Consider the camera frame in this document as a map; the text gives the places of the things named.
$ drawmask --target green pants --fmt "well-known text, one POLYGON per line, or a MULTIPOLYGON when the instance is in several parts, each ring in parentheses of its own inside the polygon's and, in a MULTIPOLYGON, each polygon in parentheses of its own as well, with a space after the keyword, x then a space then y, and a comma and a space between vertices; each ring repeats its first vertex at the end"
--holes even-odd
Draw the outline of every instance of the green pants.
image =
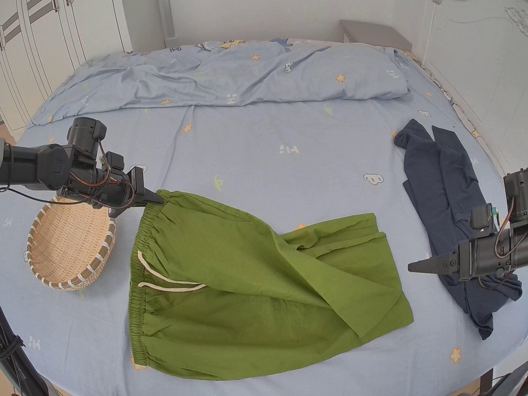
POLYGON ((373 214, 276 234, 207 198, 158 191, 130 263, 134 362, 190 379, 294 370, 412 323, 373 214))

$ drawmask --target gray bedside table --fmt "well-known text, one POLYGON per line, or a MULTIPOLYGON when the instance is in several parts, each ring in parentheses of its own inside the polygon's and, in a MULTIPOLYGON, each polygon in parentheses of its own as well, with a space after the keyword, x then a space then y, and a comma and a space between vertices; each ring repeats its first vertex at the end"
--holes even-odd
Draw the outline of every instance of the gray bedside table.
POLYGON ((344 43, 366 43, 411 51, 412 44, 390 26, 369 22, 340 21, 344 43))

